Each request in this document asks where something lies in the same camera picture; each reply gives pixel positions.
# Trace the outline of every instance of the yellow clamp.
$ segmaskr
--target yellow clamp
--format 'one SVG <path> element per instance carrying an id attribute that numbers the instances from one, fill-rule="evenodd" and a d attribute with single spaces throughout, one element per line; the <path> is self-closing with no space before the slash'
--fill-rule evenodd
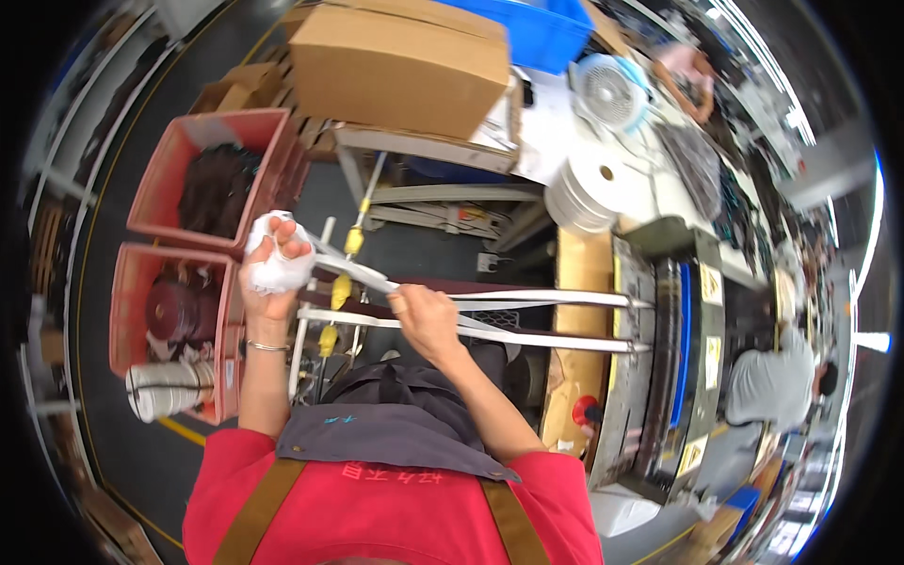
<path id="1" fill-rule="evenodd" d="M 317 340 L 317 344 L 320 345 L 321 357 L 329 357 L 333 354 L 333 348 L 336 345 L 336 338 L 338 335 L 336 326 L 334 325 L 325 326 L 324 331 L 320 332 L 320 339 Z"/>
<path id="2" fill-rule="evenodd" d="M 343 273 L 333 281 L 333 297 L 330 299 L 330 308 L 338 310 L 342 308 L 348 297 L 352 295 L 352 280 Z"/>
<path id="3" fill-rule="evenodd" d="M 363 244 L 364 233 L 361 230 L 361 226 L 352 226 L 348 231 L 348 236 L 345 238 L 345 252 L 355 256 L 361 250 Z"/>

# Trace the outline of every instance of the dark red roll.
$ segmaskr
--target dark red roll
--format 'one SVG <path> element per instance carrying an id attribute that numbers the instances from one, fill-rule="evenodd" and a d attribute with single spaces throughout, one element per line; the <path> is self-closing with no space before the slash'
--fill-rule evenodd
<path id="1" fill-rule="evenodd" d="M 159 340 L 179 342 L 186 339 L 196 333 L 198 326 L 197 295 L 178 282 L 157 282 L 147 294 L 145 322 Z"/>
<path id="2" fill-rule="evenodd" d="M 217 315 L 220 313 L 220 297 L 212 292 L 202 290 L 196 295 L 198 317 L 193 331 L 188 335 L 190 340 L 213 341 L 217 334 Z"/>

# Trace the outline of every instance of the red knob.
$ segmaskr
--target red knob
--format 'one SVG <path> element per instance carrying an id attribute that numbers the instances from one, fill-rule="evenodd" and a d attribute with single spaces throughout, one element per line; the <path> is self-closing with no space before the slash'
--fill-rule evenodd
<path id="1" fill-rule="evenodd" d="M 571 419 L 574 420 L 574 423 L 579 426 L 587 426 L 588 424 L 593 423 L 593 419 L 588 418 L 588 409 L 598 408 L 599 404 L 597 403 L 597 399 L 590 396 L 589 394 L 584 395 L 578 399 L 577 402 L 574 403 L 574 408 L 571 409 Z"/>

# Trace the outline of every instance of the blue plastic crate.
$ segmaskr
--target blue plastic crate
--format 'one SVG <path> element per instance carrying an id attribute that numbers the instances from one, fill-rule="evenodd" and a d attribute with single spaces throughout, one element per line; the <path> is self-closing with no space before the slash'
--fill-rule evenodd
<path id="1" fill-rule="evenodd" d="M 750 485 L 742 486 L 738 489 L 737 493 L 733 494 L 730 499 L 725 501 L 725 504 L 728 506 L 734 506 L 744 513 L 741 515 L 740 522 L 738 522 L 738 526 L 735 528 L 734 533 L 729 538 L 729 543 L 734 541 L 740 531 L 747 526 L 748 522 L 750 522 L 750 516 L 753 514 L 753 509 L 757 506 L 758 501 L 759 490 Z"/>
<path id="2" fill-rule="evenodd" d="M 561 74 L 587 43 L 593 23 L 580 0 L 438 0 L 508 28 L 512 63 Z"/>

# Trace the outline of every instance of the wrist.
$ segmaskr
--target wrist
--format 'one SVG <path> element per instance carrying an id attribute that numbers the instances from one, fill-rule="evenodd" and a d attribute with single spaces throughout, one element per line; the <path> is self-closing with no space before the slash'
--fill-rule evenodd
<path id="1" fill-rule="evenodd" d="M 470 361 L 471 354 L 467 352 L 467 348 L 462 343 L 457 343 L 440 352 L 436 359 L 428 361 L 433 363 L 434 367 L 448 377 L 450 372 L 455 372 L 455 369 L 461 368 L 464 360 Z"/>
<path id="2" fill-rule="evenodd" d="M 285 345 L 287 335 L 288 320 L 249 318 L 245 327 L 246 339 L 273 347 Z"/>

